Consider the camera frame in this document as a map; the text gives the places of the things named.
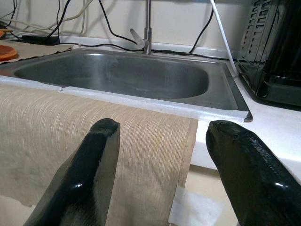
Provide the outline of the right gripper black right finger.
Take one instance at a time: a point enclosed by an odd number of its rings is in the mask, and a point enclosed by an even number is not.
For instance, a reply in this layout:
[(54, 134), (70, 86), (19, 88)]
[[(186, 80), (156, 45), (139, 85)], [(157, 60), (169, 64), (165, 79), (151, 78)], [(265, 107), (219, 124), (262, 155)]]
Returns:
[(206, 146), (241, 226), (299, 226), (301, 185), (252, 131), (211, 121)]

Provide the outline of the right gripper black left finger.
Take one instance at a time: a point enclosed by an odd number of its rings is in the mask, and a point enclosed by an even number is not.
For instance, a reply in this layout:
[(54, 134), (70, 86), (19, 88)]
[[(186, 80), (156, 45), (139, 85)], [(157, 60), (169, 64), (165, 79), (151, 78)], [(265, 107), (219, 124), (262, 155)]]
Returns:
[(26, 226), (104, 226), (120, 147), (120, 124), (97, 121), (59, 167)]

